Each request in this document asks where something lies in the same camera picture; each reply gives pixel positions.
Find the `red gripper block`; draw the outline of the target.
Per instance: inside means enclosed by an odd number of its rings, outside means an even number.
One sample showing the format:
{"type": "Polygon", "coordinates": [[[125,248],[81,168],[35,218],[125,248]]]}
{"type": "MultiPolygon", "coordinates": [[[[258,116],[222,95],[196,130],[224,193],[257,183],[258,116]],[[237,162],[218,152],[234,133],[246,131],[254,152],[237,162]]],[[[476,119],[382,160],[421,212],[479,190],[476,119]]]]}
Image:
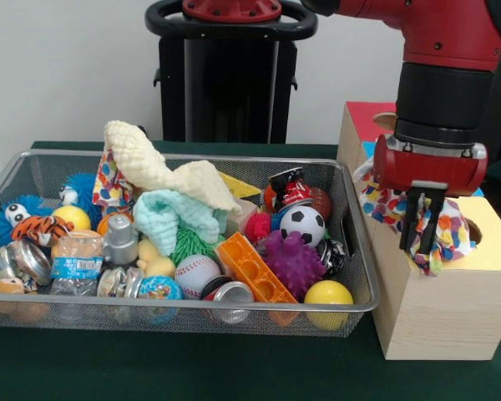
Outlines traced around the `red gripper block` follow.
{"type": "MultiPolygon", "coordinates": [[[[470,196],[481,186],[488,167],[488,151],[480,143],[466,149],[433,148],[381,135],[373,154],[374,176],[380,186],[407,191],[400,249],[409,250],[416,237],[420,190],[444,190],[451,197],[470,196]]],[[[420,236],[420,253],[433,249],[444,194],[432,194],[427,226],[420,236]]]]}

